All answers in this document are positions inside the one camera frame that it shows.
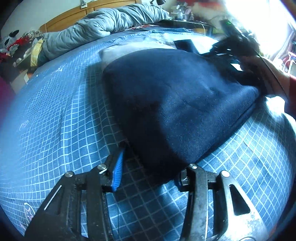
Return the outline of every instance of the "person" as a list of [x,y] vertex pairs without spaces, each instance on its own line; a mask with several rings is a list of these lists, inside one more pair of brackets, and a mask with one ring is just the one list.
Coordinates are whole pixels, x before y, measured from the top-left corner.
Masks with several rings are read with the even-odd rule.
[[256,66],[265,82],[268,94],[283,98],[285,100],[285,113],[296,119],[296,77],[281,71],[265,57],[243,56],[241,62],[243,70]]

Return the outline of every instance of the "blue checkered bed sheet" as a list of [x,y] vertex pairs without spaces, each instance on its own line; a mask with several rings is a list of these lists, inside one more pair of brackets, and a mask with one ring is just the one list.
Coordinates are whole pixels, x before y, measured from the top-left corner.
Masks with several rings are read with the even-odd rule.
[[[125,139],[101,82],[98,51],[120,42],[188,38],[200,49],[211,46],[208,37],[184,29],[123,36],[66,58],[22,89],[0,129],[0,204],[22,234],[66,171],[91,170]],[[296,124],[282,112],[281,99],[266,98],[229,140],[198,163],[207,171],[230,171],[269,231],[283,211],[296,172]],[[115,239],[179,240],[187,195],[173,181],[155,182],[136,157],[128,160],[121,187],[107,194]],[[85,202],[82,207],[82,234],[87,236]],[[209,207],[210,235],[211,195]]]

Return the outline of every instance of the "blue gripper pad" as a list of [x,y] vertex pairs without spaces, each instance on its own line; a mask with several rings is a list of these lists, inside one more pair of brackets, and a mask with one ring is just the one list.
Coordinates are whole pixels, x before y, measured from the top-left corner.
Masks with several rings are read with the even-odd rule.
[[121,148],[117,157],[114,157],[114,158],[117,158],[117,160],[112,172],[113,178],[112,178],[111,189],[113,192],[117,190],[121,182],[124,152],[125,152],[125,148]]

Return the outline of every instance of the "electrical outlet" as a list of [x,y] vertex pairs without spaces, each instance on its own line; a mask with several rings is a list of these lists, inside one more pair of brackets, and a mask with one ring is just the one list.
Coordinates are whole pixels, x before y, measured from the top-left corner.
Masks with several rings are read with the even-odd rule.
[[87,2],[85,2],[84,0],[81,1],[81,4],[80,4],[80,8],[86,8],[87,7]]

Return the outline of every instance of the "folded dark blue garment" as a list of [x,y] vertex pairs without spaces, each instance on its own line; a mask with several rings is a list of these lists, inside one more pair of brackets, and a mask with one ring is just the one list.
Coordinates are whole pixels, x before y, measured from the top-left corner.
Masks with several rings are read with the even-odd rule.
[[260,91],[239,83],[248,78],[222,59],[175,49],[130,53],[103,72],[125,136],[144,166],[165,180],[250,117]]

